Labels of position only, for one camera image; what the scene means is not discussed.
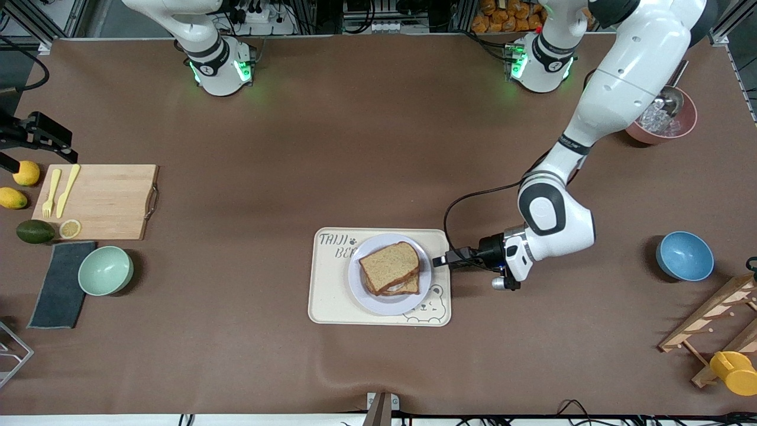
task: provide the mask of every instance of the pink bowl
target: pink bowl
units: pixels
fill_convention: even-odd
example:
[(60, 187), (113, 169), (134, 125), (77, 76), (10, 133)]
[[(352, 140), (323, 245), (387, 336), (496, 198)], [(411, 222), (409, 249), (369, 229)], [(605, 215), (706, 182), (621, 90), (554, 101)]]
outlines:
[(675, 117), (675, 119), (681, 123), (681, 131), (678, 133), (678, 135), (656, 135), (647, 130), (644, 130), (636, 121), (631, 123), (631, 125), (626, 128), (626, 133), (631, 135), (631, 137), (636, 139), (637, 141), (646, 143), (648, 145), (657, 145), (659, 143), (668, 142), (669, 140), (678, 139), (691, 133), (691, 130), (693, 130), (694, 126), (696, 126), (696, 106), (694, 105), (694, 101), (691, 100), (691, 97), (689, 97), (686, 92), (678, 89), (677, 87), (675, 87), (674, 90), (677, 90), (684, 96), (684, 106)]

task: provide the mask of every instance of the cutting board handle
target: cutting board handle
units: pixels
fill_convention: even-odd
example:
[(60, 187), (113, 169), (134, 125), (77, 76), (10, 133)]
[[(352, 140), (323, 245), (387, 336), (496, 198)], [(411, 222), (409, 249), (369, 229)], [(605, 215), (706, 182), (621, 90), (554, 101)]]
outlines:
[(147, 198), (147, 207), (145, 208), (145, 220), (149, 221), (155, 209), (157, 208), (157, 200), (160, 198), (160, 192), (157, 190), (157, 182), (152, 183), (152, 191)]

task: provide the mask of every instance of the lemon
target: lemon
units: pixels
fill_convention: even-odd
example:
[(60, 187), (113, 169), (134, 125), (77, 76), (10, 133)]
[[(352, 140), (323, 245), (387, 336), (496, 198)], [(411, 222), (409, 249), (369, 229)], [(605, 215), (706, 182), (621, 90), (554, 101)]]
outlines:
[(61, 238), (64, 240), (70, 240), (82, 232), (82, 224), (74, 219), (69, 219), (61, 224)]
[(18, 210), (26, 207), (26, 196), (13, 188), (0, 188), (0, 205), (5, 208)]
[(21, 186), (33, 186), (39, 181), (39, 166), (34, 161), (19, 161), (21, 166), (13, 180)]

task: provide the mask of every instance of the white plate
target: white plate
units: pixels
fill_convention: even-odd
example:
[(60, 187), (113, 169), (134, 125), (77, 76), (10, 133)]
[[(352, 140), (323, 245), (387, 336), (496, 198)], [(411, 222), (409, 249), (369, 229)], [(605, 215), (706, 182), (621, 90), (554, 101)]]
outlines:
[[(418, 253), (420, 268), (418, 270), (419, 294), (400, 294), (397, 296), (374, 296), (363, 284), (365, 274), (359, 260), (367, 255), (383, 249), (386, 246), (404, 241), (410, 244)], [(352, 294), (365, 309), (379, 315), (402, 315), (412, 311), (428, 293), (431, 287), (431, 261), (421, 246), (410, 238), (397, 233), (383, 233), (365, 240), (350, 259), (350, 267), (347, 270), (347, 279), (350, 282)]]

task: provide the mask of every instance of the yellow knife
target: yellow knife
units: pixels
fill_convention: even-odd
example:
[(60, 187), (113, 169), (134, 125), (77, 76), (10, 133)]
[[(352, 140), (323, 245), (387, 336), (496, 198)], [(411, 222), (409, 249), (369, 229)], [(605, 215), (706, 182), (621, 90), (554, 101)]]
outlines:
[(58, 205), (55, 206), (55, 217), (58, 219), (63, 216), (63, 209), (64, 207), (66, 207), (68, 195), (71, 194), (71, 187), (73, 186), (73, 182), (76, 180), (76, 176), (79, 176), (79, 170), (81, 170), (81, 168), (82, 166), (78, 164), (74, 164), (71, 168), (71, 174), (68, 176), (68, 183), (66, 183), (66, 190), (63, 191), (61, 197), (58, 199)]

